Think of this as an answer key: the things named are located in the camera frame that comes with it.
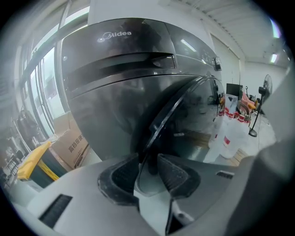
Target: black monitor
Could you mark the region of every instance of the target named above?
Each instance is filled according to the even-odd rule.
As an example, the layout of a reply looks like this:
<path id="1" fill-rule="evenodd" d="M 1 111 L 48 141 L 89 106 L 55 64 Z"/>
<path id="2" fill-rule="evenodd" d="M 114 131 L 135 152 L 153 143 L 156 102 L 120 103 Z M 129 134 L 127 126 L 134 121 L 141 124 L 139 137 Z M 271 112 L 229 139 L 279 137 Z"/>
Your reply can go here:
<path id="1" fill-rule="evenodd" d="M 240 84 L 227 83 L 226 84 L 226 93 L 230 95 L 237 96 L 239 100 L 242 99 L 243 95 L 243 86 Z"/>

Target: ceiling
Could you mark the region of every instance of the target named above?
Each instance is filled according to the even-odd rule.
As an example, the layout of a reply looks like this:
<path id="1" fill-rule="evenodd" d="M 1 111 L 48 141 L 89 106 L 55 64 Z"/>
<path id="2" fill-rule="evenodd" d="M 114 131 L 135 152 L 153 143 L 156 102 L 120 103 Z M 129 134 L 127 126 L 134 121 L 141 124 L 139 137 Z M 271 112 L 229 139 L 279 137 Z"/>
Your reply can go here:
<path id="1" fill-rule="evenodd" d="M 282 38 L 274 38 L 272 24 L 250 0 L 174 0 L 205 14 L 222 28 L 238 45 L 246 61 L 270 64 L 273 53 L 276 65 L 287 67 L 288 56 L 283 51 Z"/>

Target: wooden pallet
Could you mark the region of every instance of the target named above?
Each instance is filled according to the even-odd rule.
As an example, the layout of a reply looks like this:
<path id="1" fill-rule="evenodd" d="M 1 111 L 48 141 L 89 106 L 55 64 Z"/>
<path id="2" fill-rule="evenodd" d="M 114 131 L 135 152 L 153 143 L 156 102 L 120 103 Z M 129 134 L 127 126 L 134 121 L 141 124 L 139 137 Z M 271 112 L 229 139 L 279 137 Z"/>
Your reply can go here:
<path id="1" fill-rule="evenodd" d="M 211 136 L 210 134 L 203 134 L 203 133 L 196 132 L 196 131 L 185 130 L 184 136 L 189 138 L 190 140 L 192 140 L 192 142 L 196 146 L 203 147 L 203 148 L 209 148 L 208 143 L 209 143 L 209 139 Z M 241 149 L 238 149 L 238 151 L 234 155 L 234 157 L 231 159 L 227 159 L 226 162 L 228 163 L 228 165 L 231 165 L 231 166 L 239 166 L 241 160 L 247 156 L 248 156 L 247 153 L 245 153 Z"/>

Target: fluorescent light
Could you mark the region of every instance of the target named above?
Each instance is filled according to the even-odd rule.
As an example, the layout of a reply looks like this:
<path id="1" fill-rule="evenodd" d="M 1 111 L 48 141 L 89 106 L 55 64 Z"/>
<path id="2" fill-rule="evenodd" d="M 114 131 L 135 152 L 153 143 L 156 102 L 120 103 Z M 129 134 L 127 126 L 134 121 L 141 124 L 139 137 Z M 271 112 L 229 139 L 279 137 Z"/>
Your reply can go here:
<path id="1" fill-rule="evenodd" d="M 277 59 L 277 55 L 276 54 L 273 54 L 272 57 L 271 57 L 271 63 L 274 63 Z"/>
<path id="2" fill-rule="evenodd" d="M 278 28 L 278 25 L 273 20 L 271 20 L 271 25 L 272 25 L 273 37 L 279 38 L 281 36 L 281 32 L 280 32 L 280 29 Z"/>
<path id="3" fill-rule="evenodd" d="M 193 52 L 196 52 L 196 50 L 188 42 L 186 42 L 184 39 L 182 39 L 180 42 L 182 42 L 185 46 L 187 46 Z"/>

